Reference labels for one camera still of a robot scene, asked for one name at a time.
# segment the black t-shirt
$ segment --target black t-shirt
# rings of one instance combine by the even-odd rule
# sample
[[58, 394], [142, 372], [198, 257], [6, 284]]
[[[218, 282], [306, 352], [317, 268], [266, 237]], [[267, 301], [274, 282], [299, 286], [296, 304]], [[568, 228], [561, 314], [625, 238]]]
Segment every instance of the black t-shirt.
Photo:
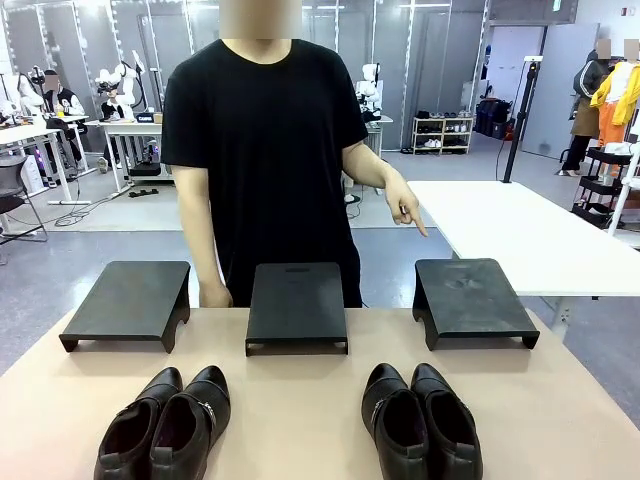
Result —
[[206, 168], [218, 256], [235, 305], [261, 263], [337, 262], [345, 305], [361, 306], [360, 259], [341, 184], [342, 149], [367, 136], [340, 57], [293, 40], [280, 62], [218, 40], [167, 87], [162, 161]]

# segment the white robot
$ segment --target white robot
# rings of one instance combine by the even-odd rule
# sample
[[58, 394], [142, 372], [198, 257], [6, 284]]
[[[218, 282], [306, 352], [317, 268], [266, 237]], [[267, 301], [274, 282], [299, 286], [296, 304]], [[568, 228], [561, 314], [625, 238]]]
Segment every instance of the white robot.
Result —
[[[142, 87], [141, 75], [146, 72], [140, 57], [133, 50], [133, 58], [135, 60], [135, 68], [129, 66], [125, 61], [120, 62], [113, 73], [109, 73], [108, 70], [100, 70], [100, 76], [96, 78], [98, 84], [98, 93], [106, 93], [109, 100], [105, 104], [118, 105], [122, 107], [124, 116], [126, 119], [133, 119], [133, 108], [139, 105], [140, 102], [144, 103], [144, 108], [147, 108], [147, 99], [144, 94], [144, 88]], [[136, 98], [133, 94], [134, 80], [138, 83], [141, 91], [141, 99], [136, 103]], [[122, 94], [118, 95], [117, 90], [122, 83]]]
[[382, 106], [382, 81], [378, 80], [380, 64], [370, 63], [362, 67], [364, 80], [356, 85], [356, 96], [365, 122], [380, 120]]
[[0, 111], [3, 118], [15, 118], [23, 115], [41, 117], [40, 107], [44, 100], [38, 95], [29, 78], [20, 73], [2, 75], [3, 96]]

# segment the white table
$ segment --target white table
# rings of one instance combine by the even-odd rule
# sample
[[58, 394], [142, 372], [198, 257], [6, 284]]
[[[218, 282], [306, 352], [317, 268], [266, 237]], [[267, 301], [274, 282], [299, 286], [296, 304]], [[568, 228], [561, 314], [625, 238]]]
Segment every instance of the white table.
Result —
[[73, 129], [76, 132], [76, 139], [78, 141], [78, 149], [80, 150], [80, 162], [82, 163], [82, 170], [78, 172], [78, 176], [82, 177], [91, 172], [95, 172], [96, 168], [89, 168], [87, 164], [87, 157], [84, 152], [84, 146], [82, 145], [82, 140], [80, 140], [80, 133], [78, 132], [78, 122], [82, 120], [86, 120], [89, 118], [87, 115], [65, 115], [64, 117], [57, 117], [62, 120], [64, 123], [69, 125], [69, 128]]
[[518, 295], [559, 297], [562, 338], [572, 298], [640, 296], [640, 253], [518, 183], [409, 185], [457, 257], [496, 259]]
[[44, 163], [44, 169], [47, 174], [47, 181], [50, 188], [56, 187], [56, 183], [53, 181], [53, 173], [51, 172], [51, 166], [47, 157], [47, 150], [45, 148], [46, 143], [51, 144], [51, 150], [53, 152], [53, 158], [58, 168], [58, 177], [60, 178], [60, 186], [64, 195], [64, 200], [51, 200], [47, 202], [49, 205], [90, 205], [91, 202], [85, 200], [73, 200], [71, 198], [71, 192], [69, 191], [69, 185], [65, 177], [64, 164], [60, 158], [60, 151], [58, 150], [58, 139], [56, 134], [60, 130], [49, 130], [45, 125], [22, 125], [19, 127], [12, 127], [5, 130], [0, 130], [0, 146], [8, 147], [8, 150], [19, 150], [24, 155], [24, 148], [35, 145], [40, 151], [40, 155], [47, 160]]
[[[129, 168], [126, 161], [123, 161], [126, 156], [124, 154], [126, 144], [128, 147], [128, 151], [131, 155], [133, 152], [136, 152], [138, 156], [138, 160], [142, 161], [142, 157], [144, 155], [144, 140], [143, 137], [154, 137], [158, 149], [161, 149], [162, 142], [162, 124], [160, 123], [138, 123], [132, 120], [120, 120], [113, 122], [100, 122], [100, 121], [92, 121], [87, 122], [88, 126], [97, 126], [102, 127], [104, 131], [105, 140], [107, 142], [107, 148], [109, 150], [109, 155], [112, 159], [115, 158], [113, 147], [111, 146], [111, 138], [115, 139], [116, 148], [118, 150], [118, 156], [121, 159], [123, 171], [124, 171], [124, 179], [127, 185], [121, 187], [120, 181], [118, 179], [118, 174], [116, 169], [113, 169], [113, 176], [116, 182], [116, 188], [118, 192], [123, 192], [130, 188], [130, 179], [129, 179]], [[160, 164], [160, 175], [156, 177], [144, 177], [144, 180], [172, 180], [171, 174], [167, 172], [167, 169], [164, 164]]]

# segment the man's left hand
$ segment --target man's left hand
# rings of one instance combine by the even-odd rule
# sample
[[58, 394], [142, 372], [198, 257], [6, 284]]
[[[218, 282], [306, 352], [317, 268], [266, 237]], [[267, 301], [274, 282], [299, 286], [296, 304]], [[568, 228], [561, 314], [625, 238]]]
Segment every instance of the man's left hand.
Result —
[[391, 209], [391, 215], [396, 225], [415, 223], [422, 236], [426, 237], [427, 229], [420, 216], [420, 202], [416, 198], [402, 175], [394, 171], [386, 179], [385, 191], [387, 203]]

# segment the cable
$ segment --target cable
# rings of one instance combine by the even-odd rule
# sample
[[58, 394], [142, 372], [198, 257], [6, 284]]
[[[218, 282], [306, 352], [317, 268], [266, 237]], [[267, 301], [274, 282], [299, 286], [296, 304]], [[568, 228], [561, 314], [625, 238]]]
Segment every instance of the cable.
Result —
[[[518, 102], [518, 95], [520, 95], [520, 87], [522, 86], [522, 79], [524, 76], [524, 69], [527, 66], [527, 62], [522, 63], [522, 71], [520, 72], [520, 83], [518, 83], [518, 89], [516, 90], [516, 97], [513, 101], [513, 105], [515, 106]], [[500, 155], [502, 155], [502, 149], [504, 148], [506, 140], [502, 139], [502, 145], [500, 145], [500, 150], [498, 151], [498, 157], [496, 158], [496, 182], [498, 181], [498, 164], [500, 163]]]
[[347, 218], [349, 220], [353, 220], [354, 218], [358, 218], [360, 216], [360, 205], [362, 205], [362, 202], [364, 202], [364, 185], [360, 185], [360, 200], [358, 200], [356, 203], [351, 204], [355, 205], [355, 207], [358, 209], [358, 213], [356, 213], [355, 215], [347, 214]]
[[[78, 186], [77, 188], [77, 192], [76, 192], [76, 202], [80, 200], [80, 177], [78, 176], [78, 162], [77, 160], [75, 160], [75, 175], [76, 175], [76, 184]], [[90, 205], [85, 205], [82, 208], [79, 208], [76, 210], [76, 207], [78, 206], [77, 204], [74, 204], [73, 207], [71, 208], [71, 210], [67, 213], [65, 213], [64, 215], [61, 215], [59, 217], [56, 218], [52, 218], [50, 220], [44, 221], [42, 222], [42, 225], [47, 225], [50, 223], [53, 223], [54, 226], [56, 227], [70, 227], [72, 225], [76, 225], [78, 223], [80, 223], [82, 220], [84, 220], [91, 212], [93, 212], [96, 208], [98, 208], [100, 205], [103, 205], [105, 203], [110, 202], [111, 200], [117, 198], [118, 196], [120, 196], [120, 194], [111, 194], [108, 197], [104, 197], [101, 198], [100, 200], [90, 204]], [[21, 223], [22, 225], [28, 225], [30, 227], [38, 227], [40, 226], [39, 223], [29, 223], [29, 222], [25, 222], [22, 220], [18, 220], [17, 218], [8, 215], [7, 217], [9, 217], [11, 220], [13, 220], [14, 222], [18, 222]]]

